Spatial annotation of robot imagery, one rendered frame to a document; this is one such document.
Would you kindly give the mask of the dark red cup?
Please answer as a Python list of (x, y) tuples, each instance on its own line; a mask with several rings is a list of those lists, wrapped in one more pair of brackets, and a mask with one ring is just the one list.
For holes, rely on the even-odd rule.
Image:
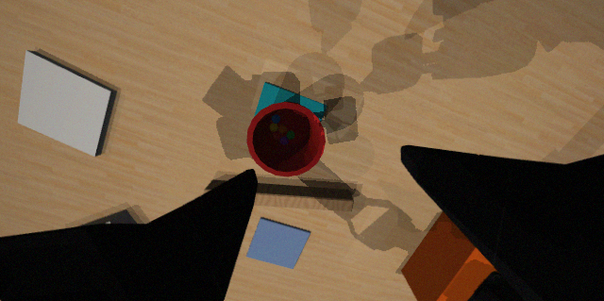
[[(286, 145), (273, 138), (272, 116), (295, 136)], [(281, 137), (286, 137), (286, 133)], [(306, 107), (293, 102), (272, 104), (252, 119), (247, 129), (247, 146), (253, 160), (275, 176), (299, 176), (309, 171), (322, 157), (326, 138), (319, 119)]]

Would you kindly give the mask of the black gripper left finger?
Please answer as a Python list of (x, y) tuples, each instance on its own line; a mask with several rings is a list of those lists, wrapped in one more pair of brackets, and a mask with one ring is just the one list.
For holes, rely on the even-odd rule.
[(148, 224), (0, 237), (10, 298), (103, 290), (112, 301), (224, 301), (254, 207), (246, 170)]

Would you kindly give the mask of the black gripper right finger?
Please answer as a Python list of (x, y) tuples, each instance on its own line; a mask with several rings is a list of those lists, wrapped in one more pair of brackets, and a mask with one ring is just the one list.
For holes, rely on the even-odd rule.
[(414, 145), (419, 187), (525, 301), (604, 301), (604, 154), (566, 164)]

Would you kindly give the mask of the white flat rectangular block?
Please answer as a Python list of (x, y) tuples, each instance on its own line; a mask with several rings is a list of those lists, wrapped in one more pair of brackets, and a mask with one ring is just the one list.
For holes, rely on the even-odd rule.
[(90, 156), (102, 154), (116, 91), (25, 50), (18, 123)]

